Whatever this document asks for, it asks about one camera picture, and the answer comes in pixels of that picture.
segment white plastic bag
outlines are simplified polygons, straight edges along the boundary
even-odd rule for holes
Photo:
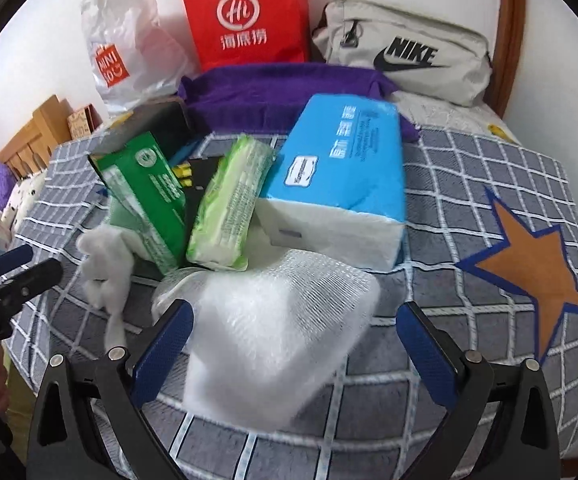
[[[83,0],[80,15],[96,90],[110,115],[174,94],[192,73],[183,48],[160,27],[156,0]]]

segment blanket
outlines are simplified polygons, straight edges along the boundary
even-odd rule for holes
[[[210,135],[195,156],[221,155],[236,136]],[[283,136],[258,136],[279,148]],[[97,137],[58,147],[45,187],[16,234],[35,261],[57,257],[60,285],[26,304],[14,320],[7,346],[12,360],[37,392],[55,353],[74,361],[104,353],[106,314],[84,299],[76,239],[106,215],[102,184],[85,154]],[[488,360],[518,363],[533,356],[533,304],[462,272],[460,259],[502,239],[485,187],[493,190],[533,230],[560,225],[578,279],[578,213],[562,166],[493,138],[424,128],[417,145],[405,145],[407,230],[401,262],[377,275],[381,298],[371,327],[325,385],[287,428],[262,434],[225,426],[185,412],[187,357],[182,354],[159,397],[143,412],[170,455],[190,479],[278,480],[399,478],[444,415],[419,381],[395,330],[395,312],[415,300],[463,349]],[[131,343],[151,322],[150,304],[159,276],[136,269],[125,310]],[[565,314],[543,366],[562,453],[578,441],[578,315]],[[101,405],[96,418],[115,466],[130,476]],[[495,413],[490,405],[458,473],[473,466]]]

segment nike swoosh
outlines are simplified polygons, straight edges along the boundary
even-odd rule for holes
[[[431,65],[424,63],[390,63],[384,59],[386,48],[381,50],[373,60],[373,66],[381,72],[401,72],[403,70],[416,70],[418,68],[446,68],[445,65]]]

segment zipper pull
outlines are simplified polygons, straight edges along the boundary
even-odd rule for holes
[[[355,33],[357,27],[358,27],[358,22],[360,20],[354,20],[353,24],[351,25],[351,30],[349,30],[349,32],[346,32],[344,37],[342,38],[342,41],[340,42],[340,46],[342,48],[357,48],[358,47],[358,36]]]

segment green box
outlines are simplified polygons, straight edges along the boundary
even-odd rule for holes
[[[134,217],[145,249],[165,274],[184,258],[185,194],[151,132],[131,136],[112,133],[90,155],[90,163]]]

